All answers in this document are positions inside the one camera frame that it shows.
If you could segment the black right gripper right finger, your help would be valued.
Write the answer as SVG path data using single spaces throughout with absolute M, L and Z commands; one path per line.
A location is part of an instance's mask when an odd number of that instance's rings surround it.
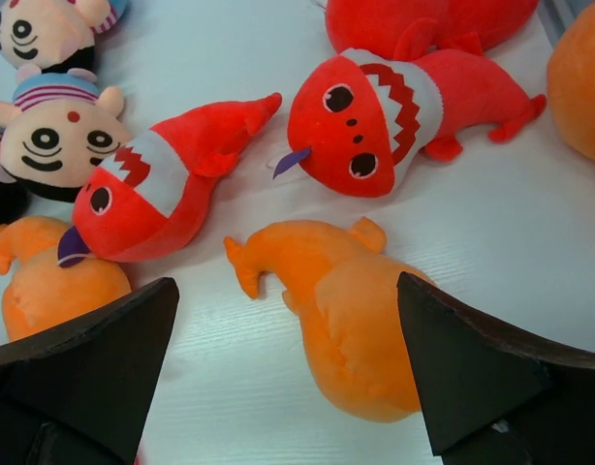
M 398 311 L 445 464 L 595 464 L 595 353 L 475 309 L 409 272 Z

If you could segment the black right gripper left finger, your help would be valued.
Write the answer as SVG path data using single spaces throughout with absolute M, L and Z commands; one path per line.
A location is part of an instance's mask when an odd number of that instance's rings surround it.
M 0 464 L 134 464 L 179 290 L 159 278 L 0 346 Z

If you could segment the orange shark plush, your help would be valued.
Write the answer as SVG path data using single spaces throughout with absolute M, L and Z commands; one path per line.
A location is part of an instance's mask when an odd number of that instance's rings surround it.
M 547 64 L 547 91 L 559 136 L 595 163 L 595 2 L 555 45 Z
M 57 264 L 57 243 L 69 225 L 46 216 L 26 216 L 0 225 L 0 274 L 18 268 L 1 298 L 4 326 L 16 341 L 58 326 L 127 295 L 122 268 L 98 259 L 71 268 Z
M 272 223 L 226 256 L 242 290 L 260 294 L 262 274 L 284 284 L 317 388 L 337 409 L 391 423 L 421 408 L 398 310 L 397 282 L 419 269 L 385 256 L 385 231 L 362 217 L 343 229 L 316 220 Z

